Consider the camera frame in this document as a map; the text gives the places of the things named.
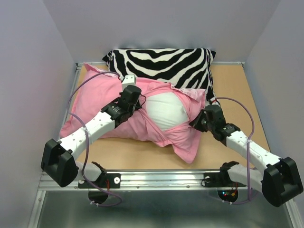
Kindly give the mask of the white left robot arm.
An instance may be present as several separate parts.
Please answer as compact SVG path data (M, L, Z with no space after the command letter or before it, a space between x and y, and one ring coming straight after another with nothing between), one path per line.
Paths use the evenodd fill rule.
M76 163L83 151L104 134L126 122L139 108L141 89L128 85L118 98L101 109L87 124L58 141L45 144L41 168L60 187L66 187L74 180L87 180L95 187L105 184L105 174L100 165Z

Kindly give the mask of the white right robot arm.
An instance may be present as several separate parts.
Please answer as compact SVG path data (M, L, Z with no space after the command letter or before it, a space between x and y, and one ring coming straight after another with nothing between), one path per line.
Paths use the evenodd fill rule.
M280 207L304 191L296 162L265 150L245 135L239 127L227 123L222 109L208 105L190 122L200 132L211 132L214 139L246 158L254 169L237 161L225 162L219 172L207 174L201 181L204 187L247 186L263 194L273 206Z

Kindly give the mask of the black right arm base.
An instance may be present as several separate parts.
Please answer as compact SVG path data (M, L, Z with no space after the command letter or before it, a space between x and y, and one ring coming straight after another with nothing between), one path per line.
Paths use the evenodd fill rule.
M228 190L218 190L218 196L223 202L230 204L241 204L237 203L238 199L238 188L244 187L245 185L241 182L232 181L228 175L228 171L231 168L235 168L239 165L236 161L225 162L220 167L219 172L205 172L204 177L201 180L201 186L206 188L224 188Z

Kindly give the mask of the pink floral satin pillowcase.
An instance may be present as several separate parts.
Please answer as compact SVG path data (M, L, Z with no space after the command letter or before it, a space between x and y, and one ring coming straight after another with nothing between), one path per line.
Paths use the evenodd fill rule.
M121 81L114 74L103 75L104 70L85 64L88 82L82 86L74 100L72 113L87 123L122 91ZM160 147L172 145L174 152L186 163L192 163L199 147L200 132L190 126L205 108L205 90L175 88L171 83L138 77L136 85L142 91L142 108L135 111L128 121L103 135L104 138L126 138L151 141ZM183 103L189 120L179 126L161 131L148 116L146 105L149 96L173 92Z

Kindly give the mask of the white pillow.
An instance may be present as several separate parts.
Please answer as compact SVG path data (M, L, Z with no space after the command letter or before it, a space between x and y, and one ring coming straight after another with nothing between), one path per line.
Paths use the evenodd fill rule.
M183 103L173 92L149 96L146 110L148 116L163 132L189 120Z

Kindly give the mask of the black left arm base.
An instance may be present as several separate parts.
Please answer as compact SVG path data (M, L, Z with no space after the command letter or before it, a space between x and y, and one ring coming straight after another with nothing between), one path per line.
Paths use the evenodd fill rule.
M78 188L88 190L90 204L97 207L113 207L122 203L122 197L112 192L120 188L121 174L108 173L97 162L85 167L85 176L78 181Z

